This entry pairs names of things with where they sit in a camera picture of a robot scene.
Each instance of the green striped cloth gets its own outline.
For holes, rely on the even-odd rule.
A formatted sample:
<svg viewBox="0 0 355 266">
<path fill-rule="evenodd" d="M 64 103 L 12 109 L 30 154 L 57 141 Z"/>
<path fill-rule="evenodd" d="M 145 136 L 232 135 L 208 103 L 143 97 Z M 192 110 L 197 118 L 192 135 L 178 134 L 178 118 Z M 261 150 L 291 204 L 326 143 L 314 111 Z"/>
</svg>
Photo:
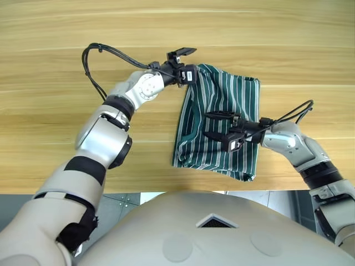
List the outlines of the green striped cloth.
<svg viewBox="0 0 355 266">
<path fill-rule="evenodd" d="M 211 65 L 197 67 L 197 83 L 187 88 L 176 132 L 174 167 L 223 173 L 241 181 L 255 177 L 258 145 L 247 142 L 239 151 L 221 151 L 221 143 L 205 137 L 204 131 L 226 134 L 229 121 L 210 120 L 204 113 L 234 111 L 250 121 L 259 116 L 260 82 L 231 75 Z"/>
</svg>

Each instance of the wood grain surface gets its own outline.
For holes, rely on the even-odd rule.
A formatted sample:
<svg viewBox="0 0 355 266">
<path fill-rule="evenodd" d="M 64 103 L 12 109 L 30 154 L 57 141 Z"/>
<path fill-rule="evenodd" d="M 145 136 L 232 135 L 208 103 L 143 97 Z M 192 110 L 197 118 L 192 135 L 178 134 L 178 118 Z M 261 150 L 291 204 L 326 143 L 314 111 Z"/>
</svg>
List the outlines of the wood grain surface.
<svg viewBox="0 0 355 266">
<path fill-rule="evenodd" d="M 196 47 L 208 63 L 261 80 L 261 116 L 277 118 L 313 99 L 301 123 L 355 184 L 354 0 L 0 1 L 0 193 L 34 193 L 74 154 L 77 132 L 101 104 L 81 65 L 91 42 L 149 63 Z M 90 54 L 109 90 L 136 69 Z M 134 144 L 108 172 L 106 192 L 296 190 L 302 178 L 281 155 L 260 149 L 255 181 L 171 167 L 185 89 L 166 88 L 134 115 Z"/>
</svg>

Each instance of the cloth fold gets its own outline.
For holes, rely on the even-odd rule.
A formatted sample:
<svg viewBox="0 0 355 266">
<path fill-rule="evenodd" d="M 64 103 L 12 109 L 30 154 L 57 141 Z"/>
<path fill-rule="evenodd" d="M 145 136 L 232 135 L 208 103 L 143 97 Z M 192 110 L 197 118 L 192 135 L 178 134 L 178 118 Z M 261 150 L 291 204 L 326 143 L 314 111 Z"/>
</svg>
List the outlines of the cloth fold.
<svg viewBox="0 0 355 266">
<path fill-rule="evenodd" d="M 231 124 L 226 120 L 207 119 L 204 113 L 234 111 L 244 119 L 258 121 L 260 82 L 207 64 L 200 64 L 197 69 L 197 83 L 187 88 L 180 114 L 173 166 L 210 170 L 237 180 L 252 181 L 258 145 L 247 142 L 239 151 L 221 151 L 221 143 L 207 138 L 203 132 L 226 134 Z"/>
</svg>

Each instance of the white stripe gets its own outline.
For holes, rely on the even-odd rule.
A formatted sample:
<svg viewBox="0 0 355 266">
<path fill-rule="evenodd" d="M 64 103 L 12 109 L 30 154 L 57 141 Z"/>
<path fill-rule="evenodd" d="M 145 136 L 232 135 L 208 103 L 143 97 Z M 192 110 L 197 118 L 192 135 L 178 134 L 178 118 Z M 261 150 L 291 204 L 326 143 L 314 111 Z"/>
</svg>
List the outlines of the white stripe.
<svg viewBox="0 0 355 266">
<path fill-rule="evenodd" d="M 222 79 L 221 79 L 221 76 L 222 76 L 222 71 L 220 71 L 219 69 L 217 69 L 217 71 L 219 72 L 219 77 L 218 77 L 218 85 L 219 85 L 219 91 L 221 91 L 221 102 L 220 102 L 220 106 L 219 106 L 219 110 L 222 111 L 223 109 L 223 103 L 224 103 L 224 94 L 223 94 L 223 90 L 222 90 Z M 218 132 L 222 132 L 222 121 L 219 120 L 218 121 Z M 222 152 L 218 152 L 217 153 L 217 165 L 220 165 L 220 162 L 221 162 L 221 155 L 222 155 Z"/>
<path fill-rule="evenodd" d="M 182 106 L 182 111 L 181 111 L 181 117 L 182 119 L 180 119 L 181 125 L 179 125 L 179 128 L 177 130 L 177 138 L 176 138 L 176 143 L 178 144 L 181 141 L 181 134 L 182 134 L 182 125 L 183 123 L 183 119 L 185 117 L 185 113 L 186 113 L 186 107 L 187 107 L 187 103 L 189 102 L 190 99 L 190 95 L 191 95 L 191 87 L 189 86 L 187 89 L 187 93 L 186 93 L 186 98 L 184 101 L 184 105 Z M 178 160 L 179 157 L 182 153 L 182 146 L 183 144 L 180 144 L 179 147 L 176 147 L 176 151 L 175 151 L 175 160 L 174 160 L 174 166 L 177 167 L 178 166 Z"/>
<path fill-rule="evenodd" d="M 246 120 L 249 120 L 249 117 L 248 117 L 248 114 L 245 110 L 245 77 L 243 76 L 242 77 L 242 107 L 243 107 L 243 111 L 244 111 L 244 114 L 245 114 L 245 119 Z M 246 157 L 246 147 L 243 146 L 242 147 L 243 149 L 243 173 L 245 173 L 246 171 L 246 160 L 247 160 L 247 157 Z"/>
<path fill-rule="evenodd" d="M 200 88 L 200 87 L 201 87 L 201 82 L 202 82 L 202 78 L 203 78 L 203 77 L 202 77 L 202 73 L 198 72 L 198 74 L 199 74 L 199 86 L 197 86 L 197 88 Z M 198 91 L 197 91 L 197 96 L 196 96 L 196 98 L 197 98 L 197 105 L 200 106 L 199 93 L 198 93 Z M 199 153 L 201 152 L 201 151 L 200 151 L 201 138 L 202 138 L 202 134 L 200 134 L 200 137 L 199 137 L 199 140 L 198 140 L 198 142 L 199 142 L 199 148 L 197 149 L 197 155 L 196 155 L 195 165 L 197 165 L 197 161 L 198 161 L 198 159 L 199 159 Z"/>
</svg>

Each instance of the green fabric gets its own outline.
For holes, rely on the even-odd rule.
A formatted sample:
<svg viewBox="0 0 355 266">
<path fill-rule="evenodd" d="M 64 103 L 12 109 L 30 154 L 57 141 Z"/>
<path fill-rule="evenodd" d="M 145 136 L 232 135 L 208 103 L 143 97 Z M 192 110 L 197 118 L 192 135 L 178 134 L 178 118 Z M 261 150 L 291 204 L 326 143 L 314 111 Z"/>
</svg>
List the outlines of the green fabric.
<svg viewBox="0 0 355 266">
<path fill-rule="evenodd" d="M 257 121 L 260 82 L 254 78 L 231 75 L 211 65 L 197 67 L 197 83 L 187 88 L 176 132 L 174 167 L 211 170 L 237 180 L 252 181 L 255 176 L 258 145 L 247 142 L 239 151 L 221 151 L 221 143 L 205 137 L 204 131 L 226 134 L 228 121 L 210 120 L 204 113 L 234 111 Z"/>
</svg>

